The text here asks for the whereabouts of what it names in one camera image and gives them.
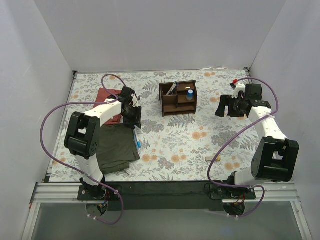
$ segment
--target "table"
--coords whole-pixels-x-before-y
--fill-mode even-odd
[[[243,70],[196,70],[162,72],[114,73],[141,97],[142,129],[138,129],[141,141],[141,159],[130,168],[106,175],[107,182],[137,181],[201,181],[207,180],[209,162],[235,133],[249,125],[246,117],[217,117],[220,95],[232,94],[230,82],[246,77]],[[70,102],[94,102],[104,74],[78,74],[74,80]],[[196,114],[162,117],[159,101],[159,83],[196,81],[198,91]],[[106,77],[109,89],[122,89],[122,83],[113,76]],[[76,158],[64,146],[70,116],[73,112],[85,112],[90,105],[67,107],[63,128],[59,135],[55,156],[61,161],[78,167]],[[243,133],[220,155],[210,172],[215,180],[226,180],[234,172],[251,165],[259,138],[254,128]],[[79,182],[82,175],[56,162],[53,163],[49,182]]]

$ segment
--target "gray wall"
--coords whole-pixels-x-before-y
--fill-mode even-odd
[[[293,179],[313,239],[320,239],[319,40],[320,1],[286,1],[251,69],[275,88],[280,104],[276,121],[299,142]]]
[[[40,125],[66,102],[72,71],[33,0],[0,0],[0,32],[0,239],[17,240],[49,163]],[[50,151],[61,117],[60,111],[46,126]]]
[[[72,70],[252,65],[285,0],[35,0]]]

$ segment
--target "brown wooden box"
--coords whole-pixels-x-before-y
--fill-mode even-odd
[[[174,83],[159,83],[159,100],[161,101],[162,117],[178,114],[195,114],[198,98],[196,81],[179,81],[179,86],[173,95],[166,95],[172,84]],[[191,101],[187,101],[188,90],[194,91]]]

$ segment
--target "red towel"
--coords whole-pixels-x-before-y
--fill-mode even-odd
[[[113,94],[120,94],[121,90],[108,89]],[[99,88],[98,96],[96,97],[96,102],[102,103],[104,102],[111,94],[109,94],[104,88]],[[115,116],[113,119],[107,121],[104,125],[114,125],[120,123],[121,115]]]

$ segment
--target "dark green cloth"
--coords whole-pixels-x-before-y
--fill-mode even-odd
[[[133,130],[123,124],[103,125],[96,158],[104,175],[128,169],[130,162],[140,159]]]

